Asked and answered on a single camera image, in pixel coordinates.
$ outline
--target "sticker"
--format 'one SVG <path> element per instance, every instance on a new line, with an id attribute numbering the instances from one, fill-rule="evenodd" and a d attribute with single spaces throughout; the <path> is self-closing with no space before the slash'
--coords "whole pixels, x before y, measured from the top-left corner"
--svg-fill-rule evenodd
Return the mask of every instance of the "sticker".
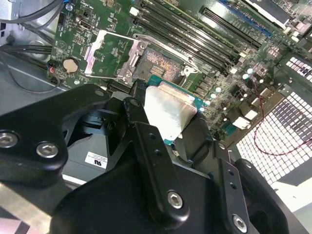
<path id="1" fill-rule="evenodd" d="M 88 152 L 87 157 L 85 159 L 86 163 L 101 167 L 106 169 L 107 166 L 107 158 L 101 155 L 97 155 L 92 152 Z"/>

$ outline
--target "red wire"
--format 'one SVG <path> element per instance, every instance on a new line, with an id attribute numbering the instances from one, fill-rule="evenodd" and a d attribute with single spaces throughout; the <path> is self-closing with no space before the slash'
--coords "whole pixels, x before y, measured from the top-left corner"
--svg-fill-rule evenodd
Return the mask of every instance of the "red wire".
<path id="1" fill-rule="evenodd" d="M 259 99 L 260 99 L 260 107 L 261 107 L 261 113 L 262 113 L 262 120 L 261 122 L 259 123 L 259 125 L 256 127 L 255 129 L 255 132 L 254 132 L 254 136 L 253 136 L 253 141 L 254 141 L 254 144 L 255 146 L 257 147 L 257 149 L 265 154 L 265 155 L 273 155 L 273 156 L 282 156 L 282 155 L 287 155 L 287 154 L 290 154 L 292 153 L 293 151 L 296 151 L 297 149 L 301 148 L 303 145 L 307 144 L 309 141 L 312 141 L 312 138 L 310 138 L 309 140 L 306 140 L 304 141 L 302 144 L 300 144 L 299 146 L 297 146 L 296 148 L 294 148 L 293 150 L 290 150 L 288 152 L 285 152 L 285 153 L 281 153 L 281 154 L 273 154 L 273 153 L 269 153 L 269 152 L 266 152 L 262 149 L 259 148 L 257 142 L 256 142 L 256 139 L 257 139 L 257 132 L 258 132 L 258 129 L 260 128 L 261 124 L 264 122 L 264 111 L 263 111 L 263 103 L 262 103 L 262 96 L 260 95 L 259 96 Z"/>

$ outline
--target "ventilation grille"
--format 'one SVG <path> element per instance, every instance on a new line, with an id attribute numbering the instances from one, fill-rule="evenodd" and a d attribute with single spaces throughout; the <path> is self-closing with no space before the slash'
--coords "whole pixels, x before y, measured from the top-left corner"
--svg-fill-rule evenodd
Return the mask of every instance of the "ventilation grille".
<path id="1" fill-rule="evenodd" d="M 290 77 L 306 78 L 308 81 L 312 82 L 312 63 L 295 54 L 288 54 L 280 64 L 288 72 Z"/>
<path id="2" fill-rule="evenodd" d="M 287 155 L 263 154 L 254 145 L 255 129 L 251 130 L 237 147 L 242 158 L 249 160 L 269 184 L 273 184 L 312 157 L 311 142 Z M 268 153 L 282 154 L 311 137 L 312 107 L 296 93 L 291 93 L 265 117 L 258 129 L 256 142 L 259 148 Z"/>

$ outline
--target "dimm slot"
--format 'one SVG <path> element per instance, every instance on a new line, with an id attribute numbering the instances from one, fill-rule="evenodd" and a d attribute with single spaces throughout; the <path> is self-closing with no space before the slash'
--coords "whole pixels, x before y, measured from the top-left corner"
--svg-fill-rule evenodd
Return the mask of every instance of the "dimm slot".
<path id="1" fill-rule="evenodd" d="M 249 44 L 253 48 L 258 50 L 261 47 L 261 44 L 259 42 L 257 42 L 256 40 L 252 39 L 250 36 L 248 36 L 247 34 L 242 32 L 241 30 L 239 30 L 235 26 L 231 25 L 230 23 L 228 23 L 226 20 L 224 20 L 223 18 L 218 16 L 215 12 L 211 11 L 207 7 L 203 7 L 201 9 L 201 13 L 202 13 L 202 15 L 204 15 L 205 17 L 211 19 L 215 23 L 220 24 L 223 27 L 225 27 L 226 29 L 228 29 L 231 32 L 235 33 L 239 37 L 239 40 Z"/>
<path id="2" fill-rule="evenodd" d="M 177 37 L 181 38 L 181 40 L 186 41 L 187 43 L 189 43 L 190 45 L 192 45 L 194 47 L 195 50 L 197 50 L 198 52 L 201 52 L 203 54 L 206 54 L 208 57 L 212 57 L 215 61 L 220 62 L 221 64 L 227 64 L 230 63 L 230 61 L 228 60 L 228 58 L 222 58 L 222 56 L 220 54 L 215 54 L 211 51 L 208 51 L 207 49 L 205 49 L 203 46 L 200 46 L 198 44 L 195 44 L 194 41 L 192 41 L 189 37 L 187 37 L 187 33 L 185 32 L 185 34 L 175 30 L 174 28 L 172 28 L 171 25 L 168 25 L 165 23 L 165 21 L 162 21 L 163 18 L 161 18 L 160 16 L 153 16 L 153 14 L 143 14 L 144 17 L 151 22 L 159 22 L 159 23 L 163 23 L 162 27 L 165 28 L 166 30 L 168 30 L 169 32 L 175 34 Z"/>
<path id="3" fill-rule="evenodd" d="M 183 30 L 188 31 L 194 37 L 209 44 L 214 49 L 222 50 L 228 56 L 230 55 L 235 57 L 238 56 L 239 51 L 236 50 L 236 48 L 230 47 L 222 37 L 215 38 L 212 33 L 203 31 L 202 29 L 199 29 L 198 27 L 192 25 L 187 20 L 170 11 L 169 9 L 159 4 L 158 2 L 153 0 L 143 0 L 143 7 L 146 7 L 160 14 L 161 16 L 167 18 L 167 20 L 171 21 L 175 25 L 178 25 Z"/>
<path id="4" fill-rule="evenodd" d="M 195 58 L 197 58 L 198 60 L 201 60 L 202 62 L 210 65 L 211 67 L 219 70 L 219 71 L 224 71 L 225 68 L 223 66 L 220 66 L 218 64 L 216 64 L 215 62 L 211 61 L 211 60 L 207 60 L 206 58 L 203 58 L 201 56 L 199 56 L 197 54 L 197 52 L 193 51 L 191 48 L 181 44 L 180 42 L 176 41 L 175 39 L 172 39 L 171 37 L 168 36 L 168 33 L 164 33 L 160 30 L 160 26 L 153 26 L 153 24 L 147 20 L 144 19 L 140 19 L 137 18 L 136 19 L 136 24 L 138 26 L 141 26 L 145 29 L 147 29 L 148 31 L 156 34 L 158 37 L 160 37 L 162 40 L 164 41 L 169 41 L 170 43 L 172 43 L 173 45 L 180 47 L 182 50 L 184 50 L 185 52 L 189 53 L 190 55 L 194 56 Z"/>
<path id="5" fill-rule="evenodd" d="M 173 14 L 179 15 L 181 18 L 183 18 L 186 22 L 190 23 L 191 25 L 194 25 L 197 29 L 202 30 L 203 32 L 211 35 L 213 38 L 216 38 L 217 41 L 221 40 L 225 44 L 227 44 L 228 47 L 232 48 L 236 52 L 240 53 L 242 50 L 228 41 L 226 38 L 223 38 L 220 34 L 216 33 L 214 30 L 209 28 L 204 22 L 201 22 L 192 16 L 188 15 L 187 13 L 183 12 L 181 9 L 178 7 L 170 4 L 167 0 L 151 0 L 151 1 L 156 1 L 159 4 L 163 5 L 166 9 L 170 10 Z"/>
<path id="6" fill-rule="evenodd" d="M 244 20 L 245 22 L 247 22 L 248 24 L 250 24 L 252 27 L 254 27 L 255 29 L 259 30 L 260 32 L 262 32 L 264 35 L 266 35 L 267 37 L 271 37 L 272 33 L 269 32 L 268 30 L 266 30 L 265 28 L 259 26 L 255 21 L 253 21 L 252 19 L 248 18 L 247 16 L 245 16 L 242 12 L 240 12 L 239 10 L 235 9 L 234 7 L 232 7 L 230 5 L 230 3 L 227 0 L 219 0 L 219 2 L 224 5 L 226 8 L 228 8 L 232 13 L 234 13 L 235 15 L 237 15 L 238 17 L 240 17 L 242 20 Z"/>
<path id="7" fill-rule="evenodd" d="M 211 45 L 212 43 L 208 44 L 206 40 L 200 40 L 197 35 L 196 36 L 192 35 L 190 30 L 185 29 L 181 25 L 175 24 L 174 22 L 170 21 L 167 17 L 163 17 L 164 15 L 159 14 L 153 9 L 144 7 L 141 10 L 146 13 L 145 15 L 147 15 L 147 17 L 152 16 L 155 18 L 154 15 L 156 15 L 157 20 L 160 20 L 163 24 L 166 24 L 168 27 L 171 28 L 171 30 L 174 30 L 176 33 L 179 33 L 180 35 L 187 37 L 188 41 L 190 41 L 191 43 L 198 44 L 200 48 L 205 48 L 206 50 L 209 50 L 210 52 L 208 53 L 213 53 L 215 56 L 217 56 L 217 58 L 221 57 L 228 63 L 232 63 L 232 61 L 235 61 L 236 58 L 232 54 L 222 50 L 221 48 L 218 48 L 216 45 Z"/>

